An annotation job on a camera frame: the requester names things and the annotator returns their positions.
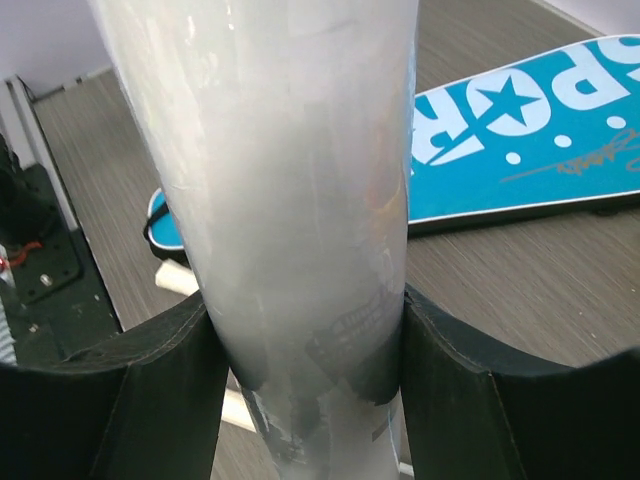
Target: white dot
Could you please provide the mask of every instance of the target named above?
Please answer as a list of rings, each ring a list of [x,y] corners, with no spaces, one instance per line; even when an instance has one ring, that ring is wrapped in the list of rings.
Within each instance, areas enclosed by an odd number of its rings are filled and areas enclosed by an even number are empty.
[[[609,117],[607,118],[607,125],[611,128],[624,128],[627,126],[627,121],[622,117]]]
[[[520,158],[520,155],[518,155],[516,152],[507,153],[507,162],[509,162],[511,165],[517,165],[521,160],[522,159]]]
[[[571,139],[569,137],[567,137],[566,135],[558,135],[555,138],[554,142],[560,148],[567,148],[567,147],[571,146]]]

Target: blue star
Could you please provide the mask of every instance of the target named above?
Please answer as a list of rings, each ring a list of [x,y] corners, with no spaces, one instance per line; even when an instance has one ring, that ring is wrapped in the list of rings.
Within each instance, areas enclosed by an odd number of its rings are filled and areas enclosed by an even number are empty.
[[[529,105],[539,98],[527,97],[525,95],[518,95],[513,88],[513,80],[511,77],[507,79],[502,89],[499,92],[493,92],[491,90],[478,90],[485,97],[491,100],[491,108],[487,110],[482,116],[482,120],[485,125],[491,124],[493,121],[500,118],[502,115],[509,115],[514,120],[520,122],[526,126],[524,116],[522,115],[522,107]]]

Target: gray floor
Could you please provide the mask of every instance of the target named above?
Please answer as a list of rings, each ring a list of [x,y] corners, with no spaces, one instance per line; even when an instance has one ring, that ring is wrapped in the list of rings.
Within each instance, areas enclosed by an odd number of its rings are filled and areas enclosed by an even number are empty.
[[[528,0],[427,0],[418,88],[588,38]],[[119,93],[105,74],[36,105],[120,319],[130,328],[179,301],[153,283],[159,263],[141,226],[157,186]],[[409,280],[495,337],[580,365],[640,343],[640,213],[556,217],[412,240]],[[275,478],[255,435],[221,432],[212,478]]]

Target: blue skateboard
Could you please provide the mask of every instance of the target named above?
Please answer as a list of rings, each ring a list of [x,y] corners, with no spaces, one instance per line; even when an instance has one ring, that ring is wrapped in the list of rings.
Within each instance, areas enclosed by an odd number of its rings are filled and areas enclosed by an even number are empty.
[[[413,126],[413,232],[640,203],[640,35],[421,93]]]

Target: white cylindrical object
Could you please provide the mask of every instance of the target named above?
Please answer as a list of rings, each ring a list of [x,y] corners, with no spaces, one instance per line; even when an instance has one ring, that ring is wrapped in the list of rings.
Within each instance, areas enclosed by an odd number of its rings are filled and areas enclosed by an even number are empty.
[[[397,478],[418,0],[92,3],[281,478]]]

